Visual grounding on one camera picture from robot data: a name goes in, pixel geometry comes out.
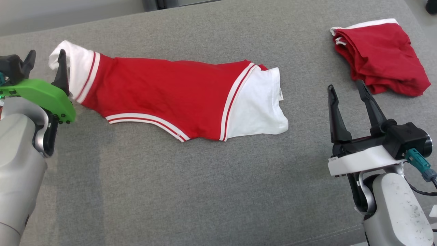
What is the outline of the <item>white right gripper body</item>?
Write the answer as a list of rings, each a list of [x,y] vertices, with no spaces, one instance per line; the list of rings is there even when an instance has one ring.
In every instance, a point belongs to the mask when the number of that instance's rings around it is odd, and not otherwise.
[[[382,145],[384,139],[384,136],[368,136],[335,143],[332,157],[328,160],[331,176],[378,170],[406,162],[406,159],[396,160],[388,153]]]

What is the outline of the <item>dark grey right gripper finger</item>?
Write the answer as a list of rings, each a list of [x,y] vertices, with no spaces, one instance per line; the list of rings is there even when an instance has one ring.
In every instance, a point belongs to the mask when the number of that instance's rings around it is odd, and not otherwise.
[[[370,135],[373,137],[383,135],[384,130],[382,129],[382,125],[387,121],[387,118],[362,80],[356,81],[356,87],[358,88],[360,98],[365,103],[367,109],[367,115],[370,121]]]
[[[352,140],[352,135],[345,127],[343,117],[338,108],[338,96],[332,84],[328,86],[327,94],[331,143],[340,144],[349,142]]]

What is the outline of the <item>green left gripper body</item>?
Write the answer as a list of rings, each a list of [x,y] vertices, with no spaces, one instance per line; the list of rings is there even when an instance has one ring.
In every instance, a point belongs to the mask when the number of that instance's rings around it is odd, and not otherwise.
[[[16,85],[2,85],[1,96],[20,96],[57,115],[66,122],[75,122],[76,111],[69,96],[60,88],[41,79],[24,79]]]

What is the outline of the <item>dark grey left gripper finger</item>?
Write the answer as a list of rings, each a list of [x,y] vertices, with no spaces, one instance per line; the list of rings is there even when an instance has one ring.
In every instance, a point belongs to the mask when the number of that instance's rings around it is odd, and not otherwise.
[[[20,62],[22,80],[29,78],[31,71],[34,68],[35,60],[36,60],[36,51],[30,50],[24,61]]]
[[[51,85],[55,86],[62,90],[67,98],[70,97],[70,85],[69,85],[69,72],[67,66],[67,54],[64,49],[61,49],[59,52],[59,56],[57,58],[56,63],[58,64],[58,68],[56,71],[56,76],[51,83]]]

